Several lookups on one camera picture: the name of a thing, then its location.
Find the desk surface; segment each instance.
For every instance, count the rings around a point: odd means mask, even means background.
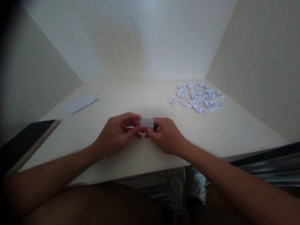
[[[176,96],[176,86],[180,82],[198,81],[213,86],[203,78],[82,84],[41,119],[62,121],[21,171],[87,147],[99,135],[109,117],[125,112],[148,118],[169,117],[189,141],[220,158],[287,144],[285,139],[228,96],[218,99],[225,108],[214,112],[206,109],[208,115],[200,115],[179,102],[174,105],[168,102],[171,96]],[[98,97],[99,101],[73,115],[62,109],[62,105],[87,94]],[[184,165],[188,163],[163,153],[150,139],[133,138],[119,154],[94,164],[70,184],[99,183]]]

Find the lap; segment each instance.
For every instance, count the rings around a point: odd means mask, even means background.
[[[25,224],[160,224],[159,206],[137,190],[116,184],[69,188],[52,196]]]

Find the white shelf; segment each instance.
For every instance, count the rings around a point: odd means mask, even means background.
[[[125,112],[149,118],[169,117],[189,141],[220,158],[287,144],[285,139],[228,96],[218,99],[225,108],[214,112],[205,109],[208,115],[200,115],[179,102],[174,105],[168,102],[171,96],[179,99],[176,86],[180,82],[198,81],[213,86],[203,78],[82,84],[42,118],[62,121],[21,171],[87,147],[99,135],[109,117]],[[98,97],[99,101],[74,115],[62,109],[62,105],[87,94]],[[133,138],[119,154],[94,164],[71,184],[104,182],[184,165],[188,163],[164,154],[151,140]]]

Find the white sneaker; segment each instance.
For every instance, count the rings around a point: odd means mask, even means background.
[[[206,205],[206,178],[196,168],[192,168],[187,173],[187,196],[198,198]]]
[[[176,214],[182,215],[183,192],[185,185],[185,168],[180,167],[166,172],[169,180],[164,205],[168,205]]]

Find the hand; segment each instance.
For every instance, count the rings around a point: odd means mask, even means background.
[[[140,120],[140,115],[131,112],[109,118],[98,138],[91,144],[98,159],[117,154],[133,136],[142,138],[139,134],[142,130]]]
[[[181,134],[173,120],[169,118],[154,118],[154,125],[159,128],[155,133],[150,127],[143,128],[145,138],[150,138],[165,153],[182,157],[182,152],[188,140]]]

